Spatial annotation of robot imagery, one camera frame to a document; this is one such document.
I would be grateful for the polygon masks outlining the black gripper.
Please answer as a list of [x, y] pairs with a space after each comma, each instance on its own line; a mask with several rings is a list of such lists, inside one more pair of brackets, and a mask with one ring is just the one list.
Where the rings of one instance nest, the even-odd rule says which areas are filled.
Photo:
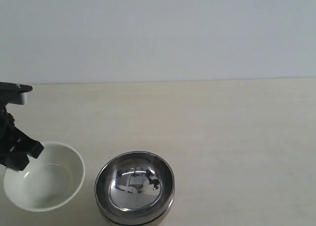
[[23, 171], [29, 164], [27, 155], [38, 158], [44, 146], [31, 139], [15, 126], [15, 119], [0, 106], [0, 163], [15, 171]]

